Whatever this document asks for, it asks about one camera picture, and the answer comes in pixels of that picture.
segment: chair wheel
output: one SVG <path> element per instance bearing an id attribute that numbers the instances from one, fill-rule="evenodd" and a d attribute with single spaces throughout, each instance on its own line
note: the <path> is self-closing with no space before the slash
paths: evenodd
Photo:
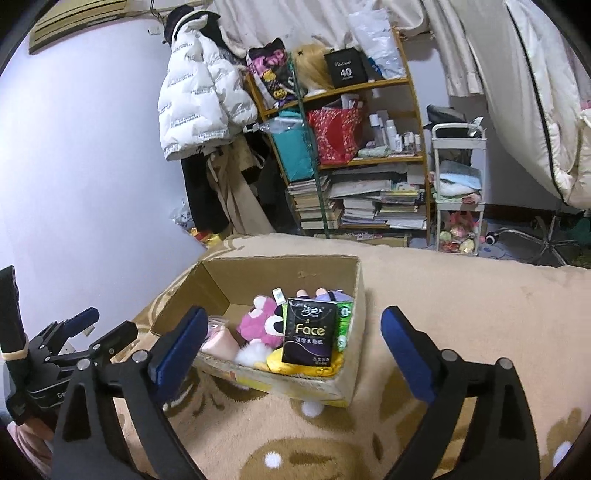
<path id="1" fill-rule="evenodd" d="M 494 245 L 499 241 L 499 236 L 496 233 L 489 232 L 486 235 L 486 243 L 489 245 Z"/>

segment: pink plush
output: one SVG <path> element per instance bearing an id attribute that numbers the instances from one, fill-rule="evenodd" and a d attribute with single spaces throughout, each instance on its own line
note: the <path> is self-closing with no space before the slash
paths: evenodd
<path id="1" fill-rule="evenodd" d="M 248 312 L 236 329 L 249 342 L 260 340 L 271 348 L 283 343 L 283 336 L 271 328 L 277 303 L 275 300 L 259 295 L 254 300 L 254 308 Z"/>

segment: white plastic cart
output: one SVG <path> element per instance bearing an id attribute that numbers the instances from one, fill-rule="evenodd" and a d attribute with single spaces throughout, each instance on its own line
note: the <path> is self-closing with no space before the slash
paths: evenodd
<path id="1" fill-rule="evenodd" d="M 444 130 L 449 129 L 466 129 L 476 131 L 475 137 L 478 138 L 442 138 L 441 133 Z M 486 168 L 487 168 L 487 157 L 486 157 L 486 133 L 484 128 L 480 125 L 475 124 L 461 124 L 461 123 L 453 123 L 453 124 L 439 124 L 433 127 L 433 135 L 431 139 L 431 143 L 433 145 L 433 153 L 435 156 L 435 188 L 437 190 L 435 200 L 437 203 L 437 238 L 436 238 L 436 248 L 437 251 L 440 251 L 440 236 L 441 236 L 441 214 L 442 212 L 478 212 L 479 220 L 478 220 L 478 231 L 476 232 L 476 239 L 475 239 L 475 249 L 472 254 L 469 255 L 478 255 L 480 251 L 480 237 L 482 236 L 482 221 L 484 218 L 484 208 L 486 205 L 485 199 L 485 186 L 486 186 Z M 440 195 L 441 192 L 441 172 L 440 172 L 440 150 L 482 150 L 483 151 L 483 162 L 482 168 L 480 169 L 480 180 L 482 189 L 480 194 L 482 196 L 482 201 L 480 203 L 475 204 L 466 204 L 462 202 L 454 202 L 450 201 L 447 198 L 443 198 Z"/>

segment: white bottle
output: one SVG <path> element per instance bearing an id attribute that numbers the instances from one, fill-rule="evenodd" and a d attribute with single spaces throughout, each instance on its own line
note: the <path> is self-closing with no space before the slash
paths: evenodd
<path id="1" fill-rule="evenodd" d="M 417 153 L 421 153 L 423 151 L 423 149 L 421 147 L 421 136 L 420 135 L 414 136 L 414 148 L 417 151 Z"/>
<path id="2" fill-rule="evenodd" d="M 371 125 L 371 129 L 374 131 L 374 140 L 376 147 L 384 147 L 387 142 L 384 141 L 384 127 L 382 126 L 381 118 L 378 115 L 370 115 L 369 116 L 369 124 Z"/>
<path id="3" fill-rule="evenodd" d="M 395 147 L 394 147 L 394 153 L 402 153 L 402 151 L 404 150 L 404 144 L 402 143 L 402 135 L 396 135 L 396 139 L 395 139 Z"/>
<path id="4" fill-rule="evenodd" d="M 414 154 L 414 134 L 412 132 L 404 134 L 404 153 L 407 155 Z"/>
<path id="5" fill-rule="evenodd" d="M 398 135 L 398 131 L 396 130 L 394 120 L 388 120 L 386 122 L 386 133 L 388 134 L 388 144 L 390 145 L 390 150 L 396 152 L 396 136 Z"/>

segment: green package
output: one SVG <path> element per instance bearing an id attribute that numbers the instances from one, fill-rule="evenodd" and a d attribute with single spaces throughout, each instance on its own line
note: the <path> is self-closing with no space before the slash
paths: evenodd
<path id="1" fill-rule="evenodd" d="M 337 329 L 336 329 L 336 349 L 343 353 L 347 348 L 347 338 L 349 337 L 349 324 L 351 323 L 351 315 L 353 314 L 352 301 L 337 302 Z"/>

